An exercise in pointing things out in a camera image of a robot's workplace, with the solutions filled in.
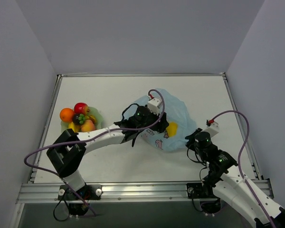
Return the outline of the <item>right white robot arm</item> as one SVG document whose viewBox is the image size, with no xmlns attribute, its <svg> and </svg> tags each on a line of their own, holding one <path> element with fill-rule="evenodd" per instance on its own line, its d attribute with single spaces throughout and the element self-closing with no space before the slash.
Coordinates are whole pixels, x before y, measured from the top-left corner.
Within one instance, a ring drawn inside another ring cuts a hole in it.
<svg viewBox="0 0 285 228">
<path fill-rule="evenodd" d="M 285 228 L 285 208 L 267 196 L 243 171 L 238 162 L 198 128 L 186 136 L 186 147 L 194 151 L 208 174 L 201 190 L 226 202 L 254 228 Z"/>
</svg>

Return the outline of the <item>yellow fake banana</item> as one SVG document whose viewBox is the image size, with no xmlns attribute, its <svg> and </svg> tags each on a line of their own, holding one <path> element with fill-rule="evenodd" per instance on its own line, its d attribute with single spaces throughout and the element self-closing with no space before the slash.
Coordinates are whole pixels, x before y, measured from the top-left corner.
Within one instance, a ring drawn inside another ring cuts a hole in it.
<svg viewBox="0 0 285 228">
<path fill-rule="evenodd" d="M 86 118 L 88 120 L 92 120 L 94 125 L 95 125 L 95 127 L 96 127 L 97 120 L 95 119 L 95 117 L 93 115 L 86 116 Z M 75 133 L 81 132 L 81 125 L 75 125 L 73 122 L 71 122 L 68 125 L 68 127 L 69 127 L 69 129 L 72 129 Z"/>
</svg>

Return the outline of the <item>orange fake peach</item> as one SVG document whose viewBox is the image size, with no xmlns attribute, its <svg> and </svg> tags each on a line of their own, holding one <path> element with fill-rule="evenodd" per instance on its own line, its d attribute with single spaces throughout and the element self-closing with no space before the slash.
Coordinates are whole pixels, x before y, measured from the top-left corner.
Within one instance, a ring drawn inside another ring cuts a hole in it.
<svg viewBox="0 0 285 228">
<path fill-rule="evenodd" d="M 96 130 L 96 127 L 95 127 L 92 120 L 86 120 L 81 125 L 81 132 L 91 132 L 91 131 L 95 131 L 95 130 Z"/>
</svg>

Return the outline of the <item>red fake apple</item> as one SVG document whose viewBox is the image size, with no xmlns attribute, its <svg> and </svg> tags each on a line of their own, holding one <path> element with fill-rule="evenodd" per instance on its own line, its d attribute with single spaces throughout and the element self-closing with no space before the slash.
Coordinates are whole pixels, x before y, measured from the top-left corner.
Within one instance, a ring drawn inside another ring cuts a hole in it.
<svg viewBox="0 0 285 228">
<path fill-rule="evenodd" d="M 80 103 L 76 103 L 74 106 L 75 114 L 87 115 L 89 112 L 90 112 L 90 109 L 86 103 L 80 102 Z"/>
</svg>

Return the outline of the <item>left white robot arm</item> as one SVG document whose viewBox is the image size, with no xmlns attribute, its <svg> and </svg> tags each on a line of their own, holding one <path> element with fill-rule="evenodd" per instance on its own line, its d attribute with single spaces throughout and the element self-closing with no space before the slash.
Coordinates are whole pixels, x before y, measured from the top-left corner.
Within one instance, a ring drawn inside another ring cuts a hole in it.
<svg viewBox="0 0 285 228">
<path fill-rule="evenodd" d="M 139 105 L 133 116 L 122 117 L 107 128 L 85 133 L 75 133 L 71 129 L 63 131 L 53 147 L 47 150 L 47 156 L 59 178 L 69 187 L 69 194 L 75 199 L 81 199 L 86 195 L 86 182 L 78 167 L 87 153 L 128 141 L 134 144 L 144 130 L 162 133 L 168 125 L 164 111 L 154 114 L 146 105 Z"/>
</svg>

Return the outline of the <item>yellow fake fruit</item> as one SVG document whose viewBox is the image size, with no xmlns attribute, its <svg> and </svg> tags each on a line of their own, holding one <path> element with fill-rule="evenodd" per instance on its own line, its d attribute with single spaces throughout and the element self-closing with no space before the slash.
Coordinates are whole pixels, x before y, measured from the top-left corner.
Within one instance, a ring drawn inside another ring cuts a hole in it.
<svg viewBox="0 0 285 228">
<path fill-rule="evenodd" d="M 169 126 L 166 128 L 169 137 L 174 137 L 177 134 L 178 125 L 175 122 L 170 122 Z"/>
</svg>

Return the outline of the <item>blue translucent plastic bag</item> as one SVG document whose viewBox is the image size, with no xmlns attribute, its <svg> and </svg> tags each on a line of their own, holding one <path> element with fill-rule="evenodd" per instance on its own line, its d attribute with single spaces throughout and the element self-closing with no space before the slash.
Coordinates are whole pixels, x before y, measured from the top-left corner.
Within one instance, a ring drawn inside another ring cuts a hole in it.
<svg viewBox="0 0 285 228">
<path fill-rule="evenodd" d="M 144 130 L 140 137 L 156 149 L 172 152 L 185 148 L 191 135 L 197 129 L 197 124 L 191 119 L 188 109 L 183 101 L 171 95 L 165 89 L 157 89 L 164 98 L 166 120 L 169 126 L 163 133 L 151 129 Z"/>
</svg>

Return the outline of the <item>small orange fake fruit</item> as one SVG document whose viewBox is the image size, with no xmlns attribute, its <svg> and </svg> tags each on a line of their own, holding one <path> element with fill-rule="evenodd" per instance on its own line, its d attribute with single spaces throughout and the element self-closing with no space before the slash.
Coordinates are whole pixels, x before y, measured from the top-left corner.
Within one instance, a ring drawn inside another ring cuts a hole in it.
<svg viewBox="0 0 285 228">
<path fill-rule="evenodd" d="M 65 123 L 70 123 L 73 121 L 74 115 L 75 115 L 75 112 L 71 108 L 63 108 L 60 111 L 59 117 L 60 117 L 61 121 L 65 122 Z"/>
</svg>

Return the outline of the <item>dark red fake fruit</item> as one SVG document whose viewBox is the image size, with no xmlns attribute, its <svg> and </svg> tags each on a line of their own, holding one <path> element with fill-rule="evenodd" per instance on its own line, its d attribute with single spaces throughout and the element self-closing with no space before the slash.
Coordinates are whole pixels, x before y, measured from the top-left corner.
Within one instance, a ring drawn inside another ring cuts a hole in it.
<svg viewBox="0 0 285 228">
<path fill-rule="evenodd" d="M 72 118 L 72 122 L 75 125 L 83 125 L 86 120 L 87 120 L 87 118 L 84 114 L 74 114 L 74 116 Z"/>
</svg>

